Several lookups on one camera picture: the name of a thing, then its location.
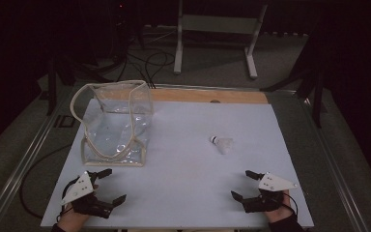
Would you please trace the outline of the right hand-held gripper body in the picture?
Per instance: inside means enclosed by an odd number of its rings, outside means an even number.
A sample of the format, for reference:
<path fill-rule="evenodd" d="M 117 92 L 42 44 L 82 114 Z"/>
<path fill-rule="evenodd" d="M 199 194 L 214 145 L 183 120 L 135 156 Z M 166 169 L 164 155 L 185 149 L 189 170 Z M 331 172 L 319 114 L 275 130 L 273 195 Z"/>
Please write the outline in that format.
<path fill-rule="evenodd" d="M 270 212 L 282 206 L 283 191 L 296 189 L 299 185 L 281 177 L 265 173 L 261 181 L 258 181 L 260 194 L 257 197 L 243 200 L 243 208 L 247 213 Z"/>

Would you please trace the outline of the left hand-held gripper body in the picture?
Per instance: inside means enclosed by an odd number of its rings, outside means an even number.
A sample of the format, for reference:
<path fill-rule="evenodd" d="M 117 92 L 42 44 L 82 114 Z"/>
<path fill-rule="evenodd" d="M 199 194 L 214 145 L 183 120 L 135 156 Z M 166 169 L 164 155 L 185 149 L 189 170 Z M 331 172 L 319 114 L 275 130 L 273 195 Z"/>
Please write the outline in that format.
<path fill-rule="evenodd" d="M 61 205 L 71 204 L 80 214 L 109 218 L 114 209 L 111 203 L 99 201 L 95 197 L 95 181 L 99 172 L 85 171 L 76 179 L 70 181 L 64 189 Z"/>

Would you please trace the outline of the transparent bag with beige trim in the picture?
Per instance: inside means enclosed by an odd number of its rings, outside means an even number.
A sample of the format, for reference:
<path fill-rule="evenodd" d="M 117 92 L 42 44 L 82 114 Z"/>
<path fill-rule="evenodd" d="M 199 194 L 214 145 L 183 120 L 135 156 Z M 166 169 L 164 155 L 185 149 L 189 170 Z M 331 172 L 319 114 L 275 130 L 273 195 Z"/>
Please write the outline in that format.
<path fill-rule="evenodd" d="M 154 106 L 143 80 L 89 83 L 72 97 L 71 115 L 83 127 L 86 165 L 145 164 Z"/>

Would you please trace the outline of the white plastic shuttlecock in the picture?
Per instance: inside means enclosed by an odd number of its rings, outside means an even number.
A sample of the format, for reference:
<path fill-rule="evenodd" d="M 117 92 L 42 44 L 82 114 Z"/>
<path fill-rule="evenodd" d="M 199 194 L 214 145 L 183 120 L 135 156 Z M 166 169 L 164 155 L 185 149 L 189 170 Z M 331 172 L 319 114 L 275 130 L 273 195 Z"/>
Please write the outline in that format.
<path fill-rule="evenodd" d="M 210 141 L 212 144 L 215 145 L 219 153 L 222 155 L 228 154 L 232 150 L 234 144 L 234 140 L 232 138 L 224 138 L 218 136 L 212 136 L 210 138 Z"/>

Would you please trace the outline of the person's right hand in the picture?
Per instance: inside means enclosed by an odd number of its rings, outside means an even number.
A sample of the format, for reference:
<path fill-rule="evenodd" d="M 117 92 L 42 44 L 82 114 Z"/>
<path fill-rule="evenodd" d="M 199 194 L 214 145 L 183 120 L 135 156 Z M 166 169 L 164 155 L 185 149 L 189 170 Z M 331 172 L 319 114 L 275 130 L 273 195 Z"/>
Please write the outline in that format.
<path fill-rule="evenodd" d="M 288 218 L 293 213 L 290 202 L 290 195 L 288 190 L 283 191 L 282 206 L 270 212 L 265 212 L 269 223 L 278 222 L 282 219 Z"/>

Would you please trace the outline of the person's left hand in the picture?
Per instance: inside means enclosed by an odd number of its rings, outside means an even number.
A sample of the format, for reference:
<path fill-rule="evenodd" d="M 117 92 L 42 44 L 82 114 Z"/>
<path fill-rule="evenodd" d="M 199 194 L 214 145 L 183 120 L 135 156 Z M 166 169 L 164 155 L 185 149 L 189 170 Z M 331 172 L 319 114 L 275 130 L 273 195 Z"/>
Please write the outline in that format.
<path fill-rule="evenodd" d="M 79 232 L 89 219 L 89 215 L 77 213 L 72 205 L 68 205 L 65 211 L 61 214 L 57 226 L 64 232 Z"/>

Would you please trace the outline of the wooden board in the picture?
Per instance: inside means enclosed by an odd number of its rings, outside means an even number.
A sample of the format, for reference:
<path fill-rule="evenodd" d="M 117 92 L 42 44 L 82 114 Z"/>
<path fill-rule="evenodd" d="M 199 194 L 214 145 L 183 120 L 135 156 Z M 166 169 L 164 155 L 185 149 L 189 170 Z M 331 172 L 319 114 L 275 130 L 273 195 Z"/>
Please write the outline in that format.
<path fill-rule="evenodd" d="M 167 102 L 220 102 L 268 104 L 260 92 L 231 90 L 152 89 L 154 101 Z"/>

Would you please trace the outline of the dark tripod stand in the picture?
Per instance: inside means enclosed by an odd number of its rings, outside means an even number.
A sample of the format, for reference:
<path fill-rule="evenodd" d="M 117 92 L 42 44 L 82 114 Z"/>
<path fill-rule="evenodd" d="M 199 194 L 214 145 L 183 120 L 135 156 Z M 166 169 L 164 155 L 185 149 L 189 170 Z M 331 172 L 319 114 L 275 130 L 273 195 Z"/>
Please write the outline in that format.
<path fill-rule="evenodd" d="M 321 108 L 324 86 L 323 50 L 324 45 L 324 20 L 319 18 L 312 29 L 309 38 L 303 47 L 300 56 L 292 67 L 289 75 L 275 84 L 261 88 L 263 92 L 274 92 L 282 87 L 301 80 L 295 94 L 300 99 L 306 99 L 313 94 L 312 119 L 315 125 L 321 127 Z"/>

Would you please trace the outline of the white metal stand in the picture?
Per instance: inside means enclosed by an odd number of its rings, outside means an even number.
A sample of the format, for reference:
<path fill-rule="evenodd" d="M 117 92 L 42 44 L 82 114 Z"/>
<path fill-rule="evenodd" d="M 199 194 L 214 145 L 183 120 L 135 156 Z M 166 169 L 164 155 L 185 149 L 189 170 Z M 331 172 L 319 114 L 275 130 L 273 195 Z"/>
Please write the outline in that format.
<path fill-rule="evenodd" d="M 253 51 L 258 41 L 260 29 L 263 25 L 264 17 L 268 8 L 268 3 L 262 3 L 261 9 L 256 17 L 229 17 L 184 14 L 184 0 L 179 0 L 178 6 L 178 23 L 177 23 L 177 47 L 174 61 L 174 74 L 182 72 L 183 63 L 183 32 L 199 31 L 214 33 L 232 33 L 251 35 L 249 46 L 244 49 L 244 56 L 249 72 L 249 77 L 256 79 L 258 77 L 255 66 Z"/>

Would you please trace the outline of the metal table rail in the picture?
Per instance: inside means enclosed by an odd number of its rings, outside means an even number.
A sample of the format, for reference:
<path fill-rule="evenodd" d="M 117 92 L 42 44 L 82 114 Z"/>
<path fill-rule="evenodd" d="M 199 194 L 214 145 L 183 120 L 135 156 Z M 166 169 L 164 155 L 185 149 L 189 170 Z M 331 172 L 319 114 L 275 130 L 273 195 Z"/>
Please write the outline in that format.
<path fill-rule="evenodd" d="M 50 133 L 62 104 L 72 87 L 61 87 L 53 111 L 47 115 L 48 102 L 33 101 L 0 136 L 0 221 Z"/>
<path fill-rule="evenodd" d="M 347 213 L 348 219 L 350 220 L 350 223 L 354 228 L 354 231 L 370 232 L 363 216 L 360 213 L 360 210 L 354 199 L 354 196 L 336 162 L 333 152 L 328 145 L 328 142 L 323 134 L 323 131 L 316 126 L 316 123 L 312 118 L 313 108 L 310 100 L 308 98 L 305 99 L 299 98 L 299 103 L 306 117 L 306 120 L 310 125 L 311 130 L 316 135 L 318 143 L 322 147 L 322 153 L 324 155 L 324 159 L 328 167 L 330 178 L 332 179 L 335 185 L 338 196 L 342 202 L 344 210 Z"/>

